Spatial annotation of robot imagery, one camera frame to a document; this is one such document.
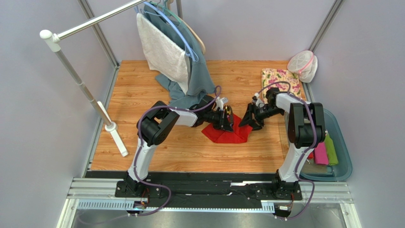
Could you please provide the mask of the red paper napkin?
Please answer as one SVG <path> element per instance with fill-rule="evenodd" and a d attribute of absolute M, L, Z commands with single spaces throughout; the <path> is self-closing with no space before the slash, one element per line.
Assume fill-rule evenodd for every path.
<path fill-rule="evenodd" d="M 222 143 L 222 144 L 246 143 L 253 128 L 249 125 L 239 127 L 239 124 L 241 123 L 241 118 L 235 114 L 233 115 L 233 117 L 234 117 L 234 126 L 232 133 L 224 130 L 216 130 L 214 129 L 212 123 L 206 126 L 202 130 L 202 133 L 213 143 Z"/>

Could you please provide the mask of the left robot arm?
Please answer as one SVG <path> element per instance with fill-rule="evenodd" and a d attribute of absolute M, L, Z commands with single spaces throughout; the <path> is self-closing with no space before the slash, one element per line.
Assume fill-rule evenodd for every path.
<path fill-rule="evenodd" d="M 146 178 L 153 155 L 176 125 L 197 127 L 210 123 L 215 130 L 232 133 L 234 120 L 232 107 L 226 97 L 206 95 L 190 108 L 168 106 L 162 101 L 146 111 L 137 123 L 138 144 L 134 160 L 126 176 L 116 185 L 115 196 L 140 197 L 147 192 Z"/>

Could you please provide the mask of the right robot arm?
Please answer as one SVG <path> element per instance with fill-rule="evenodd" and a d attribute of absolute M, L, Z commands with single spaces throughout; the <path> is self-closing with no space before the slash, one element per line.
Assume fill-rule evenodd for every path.
<path fill-rule="evenodd" d="M 258 95 L 253 97 L 239 127 L 248 125 L 256 131 L 263 128 L 266 118 L 278 114 L 288 117 L 289 150 L 268 190 L 272 197 L 282 199 L 298 192 L 299 176 L 305 160 L 325 140 L 324 110 L 321 103 L 306 102 L 275 87 L 266 92 L 266 99 L 267 103 L 263 103 Z"/>

